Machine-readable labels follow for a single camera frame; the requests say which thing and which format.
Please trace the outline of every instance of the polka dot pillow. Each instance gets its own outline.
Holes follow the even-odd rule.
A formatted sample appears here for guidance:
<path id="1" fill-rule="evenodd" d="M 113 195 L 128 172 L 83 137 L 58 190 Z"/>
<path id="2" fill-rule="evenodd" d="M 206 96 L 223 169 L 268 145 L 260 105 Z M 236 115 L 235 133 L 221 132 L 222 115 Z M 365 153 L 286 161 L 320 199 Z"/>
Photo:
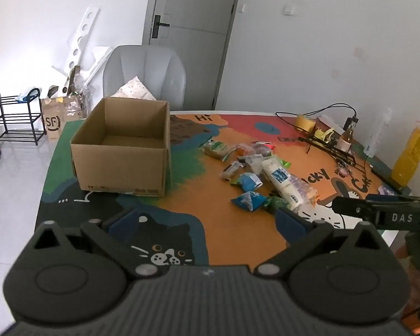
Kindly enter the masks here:
<path id="1" fill-rule="evenodd" d="M 155 101 L 155 97 L 138 79 L 138 77 L 135 77 L 124 86 L 120 87 L 120 89 L 113 94 L 112 97 L 141 98 L 143 100 Z"/>

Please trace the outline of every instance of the green package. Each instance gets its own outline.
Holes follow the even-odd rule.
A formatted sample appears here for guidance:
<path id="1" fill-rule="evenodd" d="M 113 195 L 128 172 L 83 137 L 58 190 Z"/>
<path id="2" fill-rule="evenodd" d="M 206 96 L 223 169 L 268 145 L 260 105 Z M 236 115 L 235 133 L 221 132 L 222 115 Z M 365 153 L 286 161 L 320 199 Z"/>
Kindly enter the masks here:
<path id="1" fill-rule="evenodd" d="M 275 215 L 281 207 L 289 208 L 289 202 L 281 197 L 269 197 L 263 205 L 264 209 L 272 215 Z"/>

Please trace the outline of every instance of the sf logo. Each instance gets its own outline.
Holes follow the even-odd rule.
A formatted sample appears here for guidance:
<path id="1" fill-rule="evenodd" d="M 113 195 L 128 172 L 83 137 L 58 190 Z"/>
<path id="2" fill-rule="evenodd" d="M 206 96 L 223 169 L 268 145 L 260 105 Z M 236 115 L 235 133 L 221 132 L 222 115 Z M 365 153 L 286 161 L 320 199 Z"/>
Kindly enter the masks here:
<path id="1" fill-rule="evenodd" d="M 49 131 L 58 131 L 61 128 L 59 116 L 46 117 L 45 125 Z"/>

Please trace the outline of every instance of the snack package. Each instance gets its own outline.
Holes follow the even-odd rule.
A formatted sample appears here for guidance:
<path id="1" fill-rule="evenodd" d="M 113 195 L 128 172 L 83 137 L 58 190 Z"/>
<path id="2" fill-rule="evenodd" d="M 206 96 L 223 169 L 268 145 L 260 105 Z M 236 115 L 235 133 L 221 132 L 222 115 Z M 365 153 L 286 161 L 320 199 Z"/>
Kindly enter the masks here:
<path id="1" fill-rule="evenodd" d="M 221 173 L 221 177 L 225 180 L 231 180 L 235 174 L 243 167 L 243 164 L 240 162 L 233 162 Z"/>
<path id="2" fill-rule="evenodd" d="M 251 146 L 255 149 L 255 153 L 261 154 L 263 157 L 270 157 L 276 148 L 268 141 L 254 141 Z"/>
<path id="3" fill-rule="evenodd" d="M 304 203 L 309 202 L 312 204 L 312 206 L 316 206 L 316 202 L 319 198 L 316 189 L 293 174 L 291 174 L 289 179 L 291 180 L 294 187 L 296 187 L 299 191 Z"/>
<path id="4" fill-rule="evenodd" d="M 222 141 L 214 141 L 213 139 L 208 140 L 201 148 L 209 157 L 222 160 L 223 162 L 226 161 L 230 153 L 236 149 L 235 147 L 228 146 Z"/>
<path id="5" fill-rule="evenodd" d="M 289 202 L 281 197 L 269 197 L 263 205 L 264 209 L 272 215 L 281 207 L 289 208 Z"/>
<path id="6" fill-rule="evenodd" d="M 237 179 L 230 182 L 230 184 L 240 186 L 243 191 L 250 192 L 260 188 L 263 182 L 254 173 L 242 173 Z"/>
<path id="7" fill-rule="evenodd" d="M 249 167 L 249 170 L 252 173 L 255 173 L 257 176 L 261 174 L 263 171 L 262 168 L 262 161 L 265 159 L 261 154 L 253 154 L 253 155 L 247 155 L 244 157 L 244 160 Z"/>
<path id="8" fill-rule="evenodd" d="M 304 201 L 297 188 L 291 182 L 291 174 L 282 167 L 281 162 L 275 157 L 264 160 L 262 168 L 280 193 L 280 196 L 289 202 L 289 209 L 296 211 Z"/>
<path id="9" fill-rule="evenodd" d="M 291 166 L 290 162 L 286 162 L 285 160 L 280 159 L 276 155 L 272 155 L 271 157 L 264 157 L 261 154 L 254 154 L 244 157 L 244 160 L 248 165 L 249 170 L 252 173 L 255 173 L 257 176 L 259 176 L 263 172 L 262 162 L 272 157 L 277 158 L 278 162 L 281 163 L 283 168 L 289 168 Z"/>
<path id="10" fill-rule="evenodd" d="M 235 145 L 235 148 L 236 148 L 237 154 L 243 157 L 246 155 L 251 155 L 255 153 L 255 149 L 247 144 L 237 144 Z"/>
<path id="11" fill-rule="evenodd" d="M 246 192 L 241 196 L 232 199 L 231 202 L 244 210 L 255 211 L 266 200 L 267 198 L 262 196 L 260 193 Z"/>

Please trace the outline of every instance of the tape roll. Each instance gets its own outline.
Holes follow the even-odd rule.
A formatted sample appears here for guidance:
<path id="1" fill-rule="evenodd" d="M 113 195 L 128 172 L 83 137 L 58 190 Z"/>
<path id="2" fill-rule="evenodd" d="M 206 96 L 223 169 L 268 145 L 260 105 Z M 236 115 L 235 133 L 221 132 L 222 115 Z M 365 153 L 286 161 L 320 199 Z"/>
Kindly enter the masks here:
<path id="1" fill-rule="evenodd" d="M 305 130 L 307 132 L 312 132 L 315 125 L 316 125 L 316 120 L 315 119 L 310 119 L 310 118 L 307 118 L 303 115 L 297 115 L 297 117 L 296 117 L 295 126 L 297 127 L 297 130 L 301 129 L 301 130 Z"/>

